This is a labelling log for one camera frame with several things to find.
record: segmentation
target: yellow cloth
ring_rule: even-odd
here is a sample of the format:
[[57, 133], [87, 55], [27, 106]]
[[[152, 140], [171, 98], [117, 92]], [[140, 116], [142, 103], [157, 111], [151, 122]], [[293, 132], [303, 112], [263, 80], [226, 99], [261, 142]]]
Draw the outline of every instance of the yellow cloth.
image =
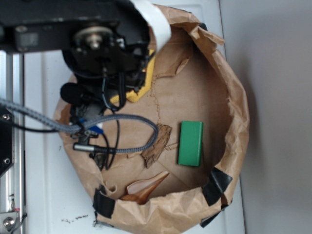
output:
[[[146, 68], [146, 77], [145, 77], [145, 85], [136, 93], [135, 91], [130, 91], [126, 93], [126, 98], [130, 102], [137, 102], [139, 99], [147, 93], [151, 89], [152, 79], [153, 79], [153, 71], [154, 71], [155, 57], [151, 59]], [[119, 95], [116, 95], [111, 98], [111, 103], [119, 102]]]

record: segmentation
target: green rectangular block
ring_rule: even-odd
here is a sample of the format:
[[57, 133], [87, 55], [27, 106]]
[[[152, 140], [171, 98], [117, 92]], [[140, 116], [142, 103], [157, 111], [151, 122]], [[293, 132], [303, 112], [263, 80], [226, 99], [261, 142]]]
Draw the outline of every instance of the green rectangular block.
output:
[[179, 165], [200, 165], [203, 122], [182, 121], [179, 147]]

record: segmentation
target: white wall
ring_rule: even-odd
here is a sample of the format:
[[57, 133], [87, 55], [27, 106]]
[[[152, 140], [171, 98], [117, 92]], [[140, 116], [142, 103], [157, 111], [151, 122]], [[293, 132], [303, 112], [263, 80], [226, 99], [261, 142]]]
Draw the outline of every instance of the white wall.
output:
[[312, 1], [220, 0], [227, 60], [249, 98], [247, 234], [312, 233]]

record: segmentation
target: paper bag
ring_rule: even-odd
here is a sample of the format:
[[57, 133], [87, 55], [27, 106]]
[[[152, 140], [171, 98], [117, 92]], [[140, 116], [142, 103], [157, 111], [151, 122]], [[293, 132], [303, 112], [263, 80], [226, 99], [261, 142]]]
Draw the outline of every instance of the paper bag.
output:
[[[156, 56], [151, 90], [138, 103], [128, 102], [120, 111], [173, 128], [158, 161], [146, 169], [140, 152], [116, 155], [111, 169], [101, 172], [88, 153], [73, 150], [75, 141], [69, 135], [60, 134], [82, 185], [94, 201], [97, 220], [135, 234], [182, 233], [229, 205], [249, 138], [244, 88], [216, 49], [224, 40], [203, 29], [191, 13], [158, 7], [172, 27], [172, 38]], [[150, 47], [155, 47], [153, 40]], [[55, 119], [68, 123], [69, 109], [69, 104], [60, 100]], [[177, 164], [183, 120], [204, 123], [200, 167]], [[116, 128], [114, 122], [103, 125], [110, 142], [116, 139]], [[119, 146], [144, 145], [151, 133], [144, 124], [122, 120]], [[91, 143], [105, 145], [100, 137]], [[129, 184], [163, 171], [170, 172], [169, 176], [146, 204], [119, 199]]]

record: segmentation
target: white tape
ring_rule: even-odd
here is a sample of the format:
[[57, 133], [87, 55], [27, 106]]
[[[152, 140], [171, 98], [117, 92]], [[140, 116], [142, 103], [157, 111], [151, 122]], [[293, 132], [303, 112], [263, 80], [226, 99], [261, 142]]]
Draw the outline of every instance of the white tape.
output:
[[152, 28], [156, 40], [156, 52], [158, 52], [171, 37], [170, 25], [166, 17], [148, 0], [130, 0], [130, 2]]

